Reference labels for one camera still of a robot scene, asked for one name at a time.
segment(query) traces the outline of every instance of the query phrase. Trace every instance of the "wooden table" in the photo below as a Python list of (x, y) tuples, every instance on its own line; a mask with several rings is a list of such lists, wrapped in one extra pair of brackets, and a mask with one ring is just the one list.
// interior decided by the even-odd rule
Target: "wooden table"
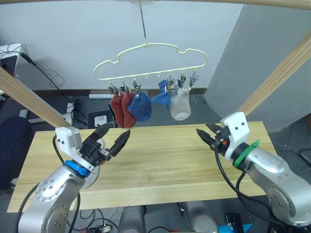
[[(203, 124), (133, 128), (118, 156), (101, 167), (98, 179), (91, 187), (81, 190), (80, 208), (236, 197), (218, 170), (214, 152), (199, 138), (196, 128), (209, 131)], [(249, 142), (259, 139), (261, 148), (275, 153), (262, 122), (250, 122), (249, 128)], [(92, 132), (81, 130), (82, 139)], [(105, 147), (110, 147), (122, 132), (124, 129), (110, 129), (104, 136)], [(8, 212), (17, 212), (29, 190), (61, 166), (52, 146), (53, 136), (54, 131), (35, 134)], [(241, 171), (222, 156), (221, 161), (228, 177), (235, 183)], [(241, 190), (250, 196), (264, 195), (248, 176), (243, 179)]]

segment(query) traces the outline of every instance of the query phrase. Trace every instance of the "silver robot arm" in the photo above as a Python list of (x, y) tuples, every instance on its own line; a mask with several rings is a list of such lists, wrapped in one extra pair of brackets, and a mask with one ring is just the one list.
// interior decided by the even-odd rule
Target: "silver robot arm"
[(101, 138), (108, 130), (109, 123), (104, 124), (82, 143), (78, 129), (55, 129), (60, 150), (72, 160), (65, 161), (38, 184), (32, 204), (19, 221), (20, 233), (65, 232), (69, 208), (80, 189), (89, 187), (96, 180), (99, 165), (115, 157), (130, 135), (129, 130), (124, 132), (110, 149), (104, 149)]
[(244, 113), (222, 119), (222, 127), (206, 124), (216, 133), (213, 139), (197, 129), (201, 139), (218, 151), (233, 166), (245, 170), (267, 194), (274, 216), (287, 226), (311, 228), (311, 185), (294, 174), (281, 157), (258, 148), (259, 141), (246, 143), (249, 128)]

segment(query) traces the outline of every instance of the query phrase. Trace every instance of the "gray wall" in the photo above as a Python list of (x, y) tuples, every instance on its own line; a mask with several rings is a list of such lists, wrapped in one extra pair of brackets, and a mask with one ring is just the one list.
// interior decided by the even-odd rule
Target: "gray wall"
[[(180, 50), (195, 48), (209, 56), (198, 69), (194, 87), (206, 88), (224, 52), (242, 4), (212, 2), (148, 1), (142, 3), (148, 42), (176, 44)], [(107, 81), (93, 75), (104, 60), (142, 45), (144, 36), (137, 3), (129, 1), (53, 1), (0, 5), (0, 45), (26, 44), (33, 60), (55, 69), (66, 82), (61, 89), (105, 89)], [(17, 74), (31, 89), (49, 89), (49, 83), (30, 64), (20, 60)], [(117, 65), (99, 68), (101, 77), (190, 67), (204, 62), (201, 54), (178, 55), (174, 48), (148, 47), (129, 52)], [(180, 77), (180, 72), (173, 74)], [(142, 88), (158, 88), (168, 74), (138, 78)], [(57, 84), (61, 80), (55, 77)], [(125, 80), (131, 85), (133, 80)]]
[[(207, 89), (224, 117), (235, 112), (311, 29), (311, 11), (246, 5)], [(277, 131), (311, 112), (310, 59), (249, 116)]]

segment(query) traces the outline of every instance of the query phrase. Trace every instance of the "white wall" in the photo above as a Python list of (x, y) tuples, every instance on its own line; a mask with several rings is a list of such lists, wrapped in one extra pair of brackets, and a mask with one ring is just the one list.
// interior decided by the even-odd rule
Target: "white wall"
[[(143, 3), (148, 42), (177, 44), (181, 50), (205, 51), (208, 64), (198, 70), (195, 87), (207, 87), (242, 9), (241, 4), (152, 1)], [(106, 59), (144, 43), (139, 7), (127, 1), (55, 1), (0, 5), (0, 45), (26, 44), (31, 58), (57, 70), (63, 89), (103, 89), (107, 81), (93, 76)], [(125, 55), (122, 63), (100, 70), (104, 77), (127, 75), (202, 63), (200, 56), (177, 55), (170, 49), (147, 48)], [(20, 79), (33, 90), (49, 89), (34, 67), (21, 62)], [(157, 76), (143, 88), (157, 88)]]

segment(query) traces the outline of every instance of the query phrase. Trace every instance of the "red sock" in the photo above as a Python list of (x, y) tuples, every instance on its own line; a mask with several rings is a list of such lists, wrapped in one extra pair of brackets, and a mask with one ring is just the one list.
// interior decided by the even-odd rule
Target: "red sock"
[(124, 128), (124, 113), (122, 110), (123, 97), (124, 94), (121, 94), (120, 96), (115, 94), (110, 101), (110, 106), (115, 113), (117, 124), (120, 128)]
[(123, 109), (123, 112), (124, 112), (124, 126), (126, 128), (132, 128), (135, 125), (135, 123), (136, 123), (136, 119), (127, 110), (127, 107), (132, 102), (133, 98), (134, 98), (134, 94), (133, 93), (126, 93), (124, 95), (123, 100), (122, 100), (122, 109)]

